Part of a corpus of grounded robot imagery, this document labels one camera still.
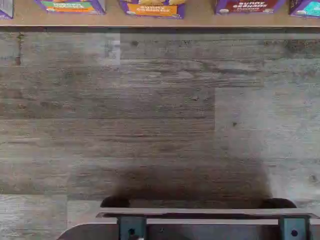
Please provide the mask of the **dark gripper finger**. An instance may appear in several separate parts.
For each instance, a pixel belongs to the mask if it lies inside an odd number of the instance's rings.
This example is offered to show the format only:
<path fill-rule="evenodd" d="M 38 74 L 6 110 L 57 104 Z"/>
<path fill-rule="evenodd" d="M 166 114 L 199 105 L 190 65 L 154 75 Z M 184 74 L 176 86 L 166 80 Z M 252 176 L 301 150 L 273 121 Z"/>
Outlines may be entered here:
<path fill-rule="evenodd" d="M 309 240 L 310 218 L 307 216 L 282 217 L 278 221 L 281 240 Z"/>

